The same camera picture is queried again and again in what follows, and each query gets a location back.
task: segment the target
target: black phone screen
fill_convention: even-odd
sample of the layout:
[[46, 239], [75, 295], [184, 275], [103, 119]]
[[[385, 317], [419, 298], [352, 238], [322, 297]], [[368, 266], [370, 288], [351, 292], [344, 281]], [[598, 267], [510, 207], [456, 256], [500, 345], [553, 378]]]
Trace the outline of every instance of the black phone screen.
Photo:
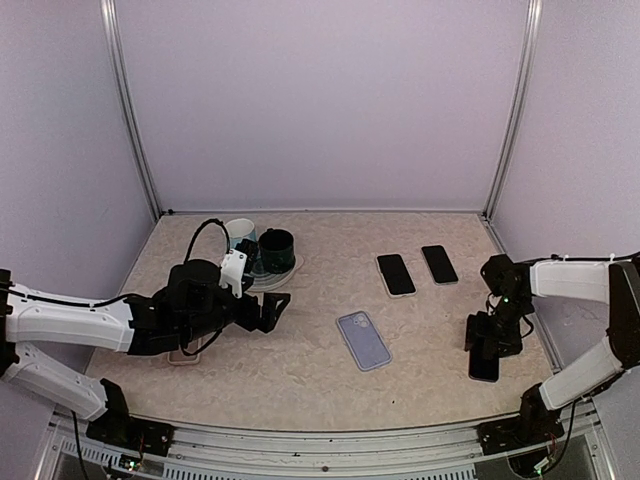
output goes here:
[[495, 383], [500, 377], [500, 358], [496, 352], [489, 360], [485, 359], [482, 355], [483, 349], [484, 338], [480, 337], [469, 352], [469, 378]]
[[377, 261], [380, 273], [391, 295], [416, 293], [416, 287], [400, 255], [381, 255]]
[[422, 247], [422, 255], [429, 265], [433, 281], [438, 285], [456, 283], [458, 275], [451, 265], [449, 256], [442, 245], [433, 245], [431, 247]]

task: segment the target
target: dark green mug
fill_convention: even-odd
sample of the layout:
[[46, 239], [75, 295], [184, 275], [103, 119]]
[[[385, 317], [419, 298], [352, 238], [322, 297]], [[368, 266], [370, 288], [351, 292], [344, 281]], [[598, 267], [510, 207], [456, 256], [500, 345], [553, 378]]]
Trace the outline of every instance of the dark green mug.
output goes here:
[[269, 228], [258, 240], [264, 269], [269, 273], [287, 273], [296, 264], [293, 235], [286, 230]]

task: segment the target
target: cup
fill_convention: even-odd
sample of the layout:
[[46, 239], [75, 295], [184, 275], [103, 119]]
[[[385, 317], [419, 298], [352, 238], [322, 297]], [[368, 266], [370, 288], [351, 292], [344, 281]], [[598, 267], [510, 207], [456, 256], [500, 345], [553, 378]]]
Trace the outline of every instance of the cup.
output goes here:
[[269, 273], [287, 273], [296, 264], [293, 235], [286, 230], [269, 228], [258, 241], [262, 265]]
[[236, 248], [236, 246], [245, 238], [248, 238], [253, 242], [257, 241], [256, 226], [248, 218], [236, 218], [235, 220], [230, 220], [225, 223], [224, 226], [227, 228], [227, 232], [229, 233], [229, 243], [231, 244], [231, 248]]

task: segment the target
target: white wall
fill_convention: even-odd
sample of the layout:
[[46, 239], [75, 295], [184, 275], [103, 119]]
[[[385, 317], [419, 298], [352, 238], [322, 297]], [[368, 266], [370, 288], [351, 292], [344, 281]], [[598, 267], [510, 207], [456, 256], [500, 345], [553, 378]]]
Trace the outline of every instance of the white wall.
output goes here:
[[[152, 222], [98, 1], [0, 1], [0, 267], [62, 294], [115, 294]], [[83, 368], [88, 349], [48, 345]], [[0, 477], [27, 478], [53, 405], [0, 383]]]
[[[640, 250], [640, 2], [545, 1], [531, 85], [496, 226], [514, 259]], [[541, 300], [564, 363], [608, 310]], [[596, 397], [623, 478], [638, 478], [640, 372]]]
[[481, 210], [526, 0], [118, 2], [176, 210]]

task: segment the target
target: table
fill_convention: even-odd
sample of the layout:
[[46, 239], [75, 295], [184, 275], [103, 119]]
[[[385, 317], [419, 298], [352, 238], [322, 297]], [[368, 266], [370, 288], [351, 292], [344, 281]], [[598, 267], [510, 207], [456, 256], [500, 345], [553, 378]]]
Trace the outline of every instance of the table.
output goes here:
[[[125, 285], [151, 295], [182, 261], [194, 230], [212, 215], [164, 216]], [[87, 374], [124, 390], [133, 414], [209, 426], [261, 430], [353, 431], [428, 426], [516, 411], [520, 396], [550, 374], [536, 335], [501, 360], [495, 384], [468, 378], [463, 351], [467, 315], [484, 309], [482, 264], [496, 253], [474, 214], [257, 213], [258, 233], [284, 228], [305, 263], [278, 289], [292, 294], [268, 335], [231, 325], [192, 366], [165, 355], [130, 357], [97, 349]], [[442, 244], [460, 277], [437, 286], [421, 256]], [[219, 264], [224, 237], [207, 227], [195, 257]], [[379, 254], [402, 254], [416, 295], [390, 298], [377, 271]], [[358, 370], [336, 319], [357, 310], [372, 317], [391, 364]]]

